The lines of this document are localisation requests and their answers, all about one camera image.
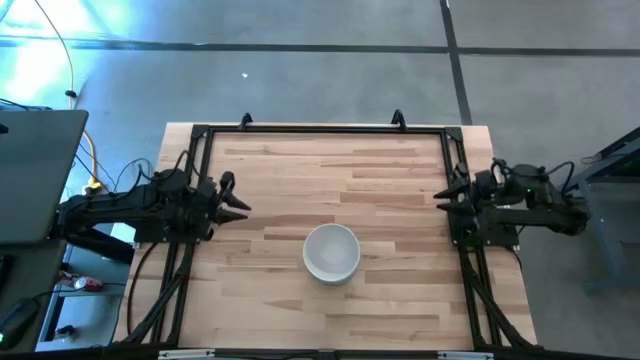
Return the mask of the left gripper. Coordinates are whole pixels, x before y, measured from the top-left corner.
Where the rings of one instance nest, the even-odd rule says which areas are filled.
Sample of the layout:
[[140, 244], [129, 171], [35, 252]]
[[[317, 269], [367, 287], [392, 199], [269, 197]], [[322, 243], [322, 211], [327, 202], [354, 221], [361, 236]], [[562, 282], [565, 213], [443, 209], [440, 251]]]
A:
[[217, 185], [209, 178], [203, 179], [192, 189], [192, 230], [211, 231], [214, 223], [226, 224], [245, 220], [247, 215], [226, 209], [218, 209], [221, 201], [232, 208], [251, 210], [251, 207], [237, 198], [233, 190], [236, 181], [231, 171], [225, 171], [220, 178], [220, 193]]

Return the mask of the grey laptop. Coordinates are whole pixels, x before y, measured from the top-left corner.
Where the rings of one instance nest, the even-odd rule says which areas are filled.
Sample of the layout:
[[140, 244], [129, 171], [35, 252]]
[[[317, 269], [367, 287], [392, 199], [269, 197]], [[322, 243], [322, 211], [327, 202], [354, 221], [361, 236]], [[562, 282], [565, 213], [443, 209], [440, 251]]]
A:
[[51, 228], [89, 113], [2, 111], [0, 244], [44, 240]]

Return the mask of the black computer mouse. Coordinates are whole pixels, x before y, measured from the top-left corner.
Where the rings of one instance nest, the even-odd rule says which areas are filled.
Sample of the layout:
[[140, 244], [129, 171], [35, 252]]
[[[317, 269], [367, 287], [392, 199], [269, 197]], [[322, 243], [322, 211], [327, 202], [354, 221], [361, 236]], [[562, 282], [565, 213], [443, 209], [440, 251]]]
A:
[[0, 349], [15, 347], [39, 311], [33, 298], [23, 298], [15, 303], [0, 319]]

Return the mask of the red can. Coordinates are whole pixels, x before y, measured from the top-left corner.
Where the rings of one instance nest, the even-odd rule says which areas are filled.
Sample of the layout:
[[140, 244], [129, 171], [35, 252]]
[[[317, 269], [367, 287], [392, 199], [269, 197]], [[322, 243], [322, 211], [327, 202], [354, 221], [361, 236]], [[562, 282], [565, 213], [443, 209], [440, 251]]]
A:
[[104, 283], [96, 278], [82, 276], [75, 279], [74, 288], [78, 291], [100, 292], [104, 288]]

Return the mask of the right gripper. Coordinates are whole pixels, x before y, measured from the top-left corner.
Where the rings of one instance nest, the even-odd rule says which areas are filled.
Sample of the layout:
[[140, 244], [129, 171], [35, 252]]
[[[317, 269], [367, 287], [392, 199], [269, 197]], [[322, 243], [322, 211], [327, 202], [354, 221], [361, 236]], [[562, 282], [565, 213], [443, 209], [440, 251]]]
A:
[[[459, 194], [469, 190], [470, 183], [464, 178], [455, 179], [452, 184], [438, 193], [434, 199], [454, 199]], [[456, 215], [474, 215], [483, 221], [494, 221], [495, 196], [499, 192], [499, 185], [495, 175], [490, 170], [483, 170], [475, 174], [471, 183], [469, 199], [437, 204], [436, 207]]]

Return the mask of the silver bracket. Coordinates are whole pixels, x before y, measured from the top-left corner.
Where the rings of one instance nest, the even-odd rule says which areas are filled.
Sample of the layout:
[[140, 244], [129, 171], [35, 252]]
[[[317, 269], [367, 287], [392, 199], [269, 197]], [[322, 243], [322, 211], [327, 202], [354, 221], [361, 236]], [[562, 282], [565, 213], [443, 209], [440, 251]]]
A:
[[174, 349], [160, 351], [157, 360], [204, 360], [214, 357], [213, 349]]
[[493, 353], [472, 351], [439, 351], [438, 360], [495, 360]]

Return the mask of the black aluminium table frame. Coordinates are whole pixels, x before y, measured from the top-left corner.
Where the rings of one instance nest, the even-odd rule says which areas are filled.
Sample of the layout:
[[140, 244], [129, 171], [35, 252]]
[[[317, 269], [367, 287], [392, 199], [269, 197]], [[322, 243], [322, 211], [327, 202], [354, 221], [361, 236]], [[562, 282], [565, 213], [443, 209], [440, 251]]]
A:
[[[189, 145], [201, 171], [231, 171], [247, 219], [196, 246], [182, 347], [469, 350], [500, 338], [484, 309], [469, 319], [460, 260], [437, 193], [465, 160], [489, 166], [484, 126], [209, 124], [164, 129], [155, 162]], [[316, 280], [303, 244], [316, 227], [349, 228], [361, 249], [345, 284]]]

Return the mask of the blue-grey metal stand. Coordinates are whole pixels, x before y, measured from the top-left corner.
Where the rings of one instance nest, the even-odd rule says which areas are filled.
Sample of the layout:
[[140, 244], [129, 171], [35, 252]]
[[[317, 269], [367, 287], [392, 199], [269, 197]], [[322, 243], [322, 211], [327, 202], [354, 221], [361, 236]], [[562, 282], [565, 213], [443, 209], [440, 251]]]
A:
[[587, 200], [589, 227], [607, 269], [605, 277], [585, 282], [584, 290], [640, 287], [640, 127], [584, 163], [569, 188]]

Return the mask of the plain white bowl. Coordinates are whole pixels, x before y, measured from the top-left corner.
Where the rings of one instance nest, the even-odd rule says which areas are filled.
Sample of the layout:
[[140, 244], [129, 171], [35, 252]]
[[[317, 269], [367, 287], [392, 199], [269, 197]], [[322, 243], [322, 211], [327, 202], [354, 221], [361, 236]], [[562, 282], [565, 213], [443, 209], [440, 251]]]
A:
[[333, 272], [358, 270], [361, 248], [358, 238], [349, 228], [329, 223], [316, 227], [308, 234], [302, 257], [306, 268]]

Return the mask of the large white speckled bowl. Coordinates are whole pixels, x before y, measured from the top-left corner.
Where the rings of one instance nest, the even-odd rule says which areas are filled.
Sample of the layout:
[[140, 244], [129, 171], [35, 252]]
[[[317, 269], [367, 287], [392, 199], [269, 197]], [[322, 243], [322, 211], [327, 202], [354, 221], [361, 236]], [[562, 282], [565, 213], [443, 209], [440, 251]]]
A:
[[357, 269], [351, 271], [328, 271], [315, 267], [307, 267], [306, 270], [318, 282], [329, 285], [339, 286], [348, 283], [357, 273]]

